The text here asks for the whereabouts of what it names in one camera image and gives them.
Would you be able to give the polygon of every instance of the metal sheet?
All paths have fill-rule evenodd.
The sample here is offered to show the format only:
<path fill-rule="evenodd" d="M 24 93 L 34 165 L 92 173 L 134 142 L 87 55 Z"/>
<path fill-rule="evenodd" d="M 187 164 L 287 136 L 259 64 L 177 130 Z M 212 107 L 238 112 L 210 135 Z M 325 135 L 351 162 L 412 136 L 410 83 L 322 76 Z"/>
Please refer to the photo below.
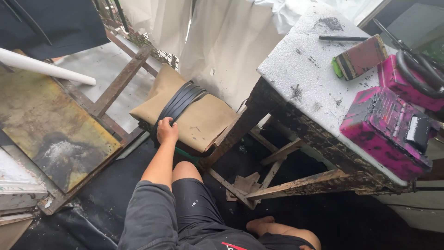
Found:
<path fill-rule="evenodd" d="M 0 69 L 0 126 L 65 193 L 121 145 L 50 77 Z"/>

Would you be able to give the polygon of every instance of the white pvc pipe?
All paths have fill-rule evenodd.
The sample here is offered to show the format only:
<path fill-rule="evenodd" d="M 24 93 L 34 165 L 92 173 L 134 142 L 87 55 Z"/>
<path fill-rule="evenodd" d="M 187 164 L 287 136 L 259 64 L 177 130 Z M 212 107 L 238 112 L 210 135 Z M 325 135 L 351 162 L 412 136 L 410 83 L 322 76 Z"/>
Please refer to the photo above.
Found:
<path fill-rule="evenodd" d="M 63 69 L 18 53 L 0 48 L 0 61 L 4 64 L 25 69 L 52 77 L 60 77 L 66 80 L 78 81 L 84 84 L 95 86 L 95 78 L 88 77 L 71 70 Z"/>

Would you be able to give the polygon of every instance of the red logo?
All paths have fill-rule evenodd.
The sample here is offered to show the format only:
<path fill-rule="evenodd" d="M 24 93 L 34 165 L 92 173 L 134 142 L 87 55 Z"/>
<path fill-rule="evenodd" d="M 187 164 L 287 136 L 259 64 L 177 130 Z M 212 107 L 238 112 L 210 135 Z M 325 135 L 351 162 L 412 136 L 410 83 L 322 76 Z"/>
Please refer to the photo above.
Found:
<path fill-rule="evenodd" d="M 239 246 L 231 245 L 231 244 L 228 244 L 228 243 L 225 243 L 225 242 L 222 242 L 222 244 L 226 245 L 228 250 L 234 250 L 234 249 L 237 249 L 237 250 L 247 250 L 245 248 L 241 248 Z"/>

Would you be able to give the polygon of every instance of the black floor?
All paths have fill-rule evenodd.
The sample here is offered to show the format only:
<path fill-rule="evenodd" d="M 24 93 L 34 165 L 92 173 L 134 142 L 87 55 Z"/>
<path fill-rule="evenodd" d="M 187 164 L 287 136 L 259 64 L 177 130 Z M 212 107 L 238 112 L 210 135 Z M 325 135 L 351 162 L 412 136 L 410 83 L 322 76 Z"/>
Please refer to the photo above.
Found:
<path fill-rule="evenodd" d="M 287 143 L 272 129 L 263 133 L 278 147 Z M 72 207 L 52 216 L 38 216 L 12 249 L 115 249 L 133 189 L 155 152 L 153 142 L 148 139 L 126 159 L 113 162 L 82 189 Z M 262 145 L 245 136 L 213 169 L 230 183 L 236 175 L 245 177 L 256 171 L 264 178 L 270 166 L 261 166 L 259 162 L 269 154 Z M 183 156 L 174 157 L 175 163 L 183 160 L 186 160 Z M 296 151 L 282 164 L 271 185 L 323 171 L 322 163 Z M 263 200 L 251 211 L 236 202 L 227 202 L 225 189 L 208 174 L 204 174 L 203 180 L 216 198 L 225 223 L 233 228 L 245 230 L 249 220 L 273 215 L 278 223 L 313 231 L 323 250 L 416 250 L 421 246 L 416 232 L 371 196 L 350 192 L 282 197 Z"/>

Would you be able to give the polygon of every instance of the pink container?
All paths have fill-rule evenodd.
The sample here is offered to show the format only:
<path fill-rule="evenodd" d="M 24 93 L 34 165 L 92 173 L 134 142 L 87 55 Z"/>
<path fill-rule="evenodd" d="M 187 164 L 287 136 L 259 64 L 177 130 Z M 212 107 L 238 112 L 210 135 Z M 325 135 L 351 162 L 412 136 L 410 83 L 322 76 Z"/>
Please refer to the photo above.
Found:
<path fill-rule="evenodd" d="M 439 125 L 388 88 L 360 91 L 340 126 L 341 133 L 402 180 L 432 170 L 427 141 Z"/>
<path fill-rule="evenodd" d="M 424 79 L 412 72 L 418 80 L 425 83 Z M 396 56 L 390 55 L 383 62 L 378 64 L 379 85 L 381 87 L 387 87 L 399 95 L 402 99 L 424 107 L 432 111 L 439 111 L 444 107 L 443 99 L 433 99 L 426 95 L 421 94 L 414 87 L 412 87 L 401 75 L 396 68 Z"/>

